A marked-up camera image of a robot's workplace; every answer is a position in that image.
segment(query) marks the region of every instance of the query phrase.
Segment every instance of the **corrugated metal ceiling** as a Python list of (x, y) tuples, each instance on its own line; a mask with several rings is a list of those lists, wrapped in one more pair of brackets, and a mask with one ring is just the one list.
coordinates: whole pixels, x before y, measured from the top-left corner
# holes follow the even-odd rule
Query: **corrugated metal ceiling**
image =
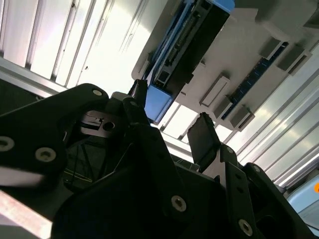
[[(3, 58), (71, 88), (90, 82), (127, 92), (131, 71), (166, 0), (1, 0)], [(280, 186), (318, 163), (319, 47), (242, 131), (216, 126), (238, 160), (255, 162)], [(29, 74), (30, 79), (40, 76)], [(159, 124), (171, 153), (191, 160), (187, 129), (197, 113), (174, 103)]]

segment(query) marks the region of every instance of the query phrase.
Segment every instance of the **blue light strip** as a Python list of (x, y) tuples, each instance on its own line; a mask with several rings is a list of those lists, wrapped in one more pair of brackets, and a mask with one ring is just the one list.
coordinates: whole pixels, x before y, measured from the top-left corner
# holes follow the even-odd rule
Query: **blue light strip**
[(237, 87), (235, 92), (229, 97), (231, 107), (226, 111), (226, 113), (221, 117), (223, 120), (232, 112), (232, 110), (238, 105), (238, 103), (244, 98), (248, 91), (256, 84), (256, 82), (263, 76), (263, 74), (268, 70), (271, 64), (277, 59), (277, 57), (284, 51), (288, 46), (287, 42), (284, 42), (274, 55), (267, 60), (266, 58), (261, 58), (256, 64), (254, 69), (246, 76), (243, 82)]

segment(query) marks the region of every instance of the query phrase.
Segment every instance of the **hole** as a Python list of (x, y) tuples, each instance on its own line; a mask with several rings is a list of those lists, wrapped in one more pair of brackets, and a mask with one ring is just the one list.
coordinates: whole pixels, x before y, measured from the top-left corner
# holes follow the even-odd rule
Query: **hole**
[(110, 131), (110, 130), (114, 129), (114, 127), (115, 127), (115, 124), (113, 122), (107, 122), (103, 125), (103, 129), (105, 131)]
[(178, 205), (180, 208), (183, 206), (183, 203), (182, 203), (181, 200), (178, 199), (178, 198), (175, 200), (175, 203), (176, 203), (176, 205)]
[(48, 151), (44, 151), (42, 153), (40, 153), (41, 157), (51, 157), (51, 153), (49, 153)]
[(237, 188), (237, 190), (238, 190), (238, 192), (240, 192), (240, 193), (244, 193), (244, 190), (242, 189), (242, 188)]
[(8, 146), (8, 142), (4, 141), (4, 140), (0, 140), (0, 146), (1, 147), (6, 147), (6, 146)]
[(246, 224), (243, 224), (243, 228), (244, 228), (246, 231), (249, 231), (249, 227), (248, 227)]

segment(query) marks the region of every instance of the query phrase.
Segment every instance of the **cable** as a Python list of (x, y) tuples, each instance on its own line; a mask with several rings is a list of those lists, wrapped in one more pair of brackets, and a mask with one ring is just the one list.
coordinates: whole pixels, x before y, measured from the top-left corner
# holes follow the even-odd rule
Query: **cable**
[[(67, 171), (64, 171), (64, 173), (69, 174), (69, 175), (72, 175), (72, 176), (74, 175), (73, 173), (69, 173), (69, 172), (67, 172)], [(92, 180), (88, 180), (88, 179), (80, 178), (80, 177), (75, 176), (75, 175), (74, 175), (74, 178), (80, 179), (80, 180), (85, 181), (85, 182), (93, 183), (93, 181), (92, 181)]]
[(72, 175), (72, 179), (71, 179), (71, 185), (73, 185), (73, 181), (75, 178), (76, 164), (78, 162), (78, 159), (79, 159), (79, 146), (76, 147), (76, 159), (75, 159), (75, 163), (74, 163), (74, 170), (73, 170), (73, 175)]
[(94, 173), (93, 173), (93, 170), (92, 170), (92, 166), (90, 164), (88, 153), (86, 152), (86, 149), (85, 149), (85, 145), (82, 144), (81, 148), (82, 148), (82, 151), (83, 151), (83, 155), (84, 155), (85, 161), (86, 161), (86, 163), (87, 163), (87, 165), (89, 167), (89, 172), (91, 174), (92, 181), (95, 181), (94, 180)]
[[(67, 173), (69, 173), (71, 175), (73, 175), (73, 173), (74, 173), (71, 169), (65, 168), (65, 170), (68, 170)], [(81, 178), (86, 179), (86, 180), (92, 180), (92, 179), (90, 179), (90, 178), (88, 178), (80, 173), (77, 173), (77, 172), (75, 172), (75, 176), (81, 177)]]

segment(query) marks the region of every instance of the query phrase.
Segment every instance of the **blue plastic part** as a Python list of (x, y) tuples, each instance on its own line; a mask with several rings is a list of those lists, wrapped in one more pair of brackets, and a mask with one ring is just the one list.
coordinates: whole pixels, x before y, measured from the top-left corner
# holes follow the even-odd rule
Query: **blue plastic part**
[(165, 59), (165, 56), (167, 56), (168, 51), (170, 50), (171, 46), (173, 45), (174, 41), (176, 40), (176, 38), (178, 36), (178, 33), (182, 29), (183, 24), (187, 18), (187, 15), (191, 11), (191, 7), (193, 6), (193, 2), (194, 2), (194, 0), (187, 0), (186, 2), (183, 3), (183, 4), (185, 4), (185, 6), (182, 10), (182, 13), (181, 13), (175, 27), (171, 31), (171, 34), (169, 36), (167, 36), (168, 40), (167, 40), (166, 44), (163, 46), (163, 49), (162, 49), (161, 53), (159, 54), (159, 56), (154, 64), (154, 67), (152, 69), (153, 73), (152, 73), (151, 82), (154, 81), (156, 72), (158, 71), (163, 60)]
[(230, 13), (235, 8), (234, 0), (207, 0), (211, 4), (218, 6), (225, 12)]
[(170, 94), (161, 89), (150, 85), (146, 96), (145, 112), (149, 119), (159, 123), (173, 98)]

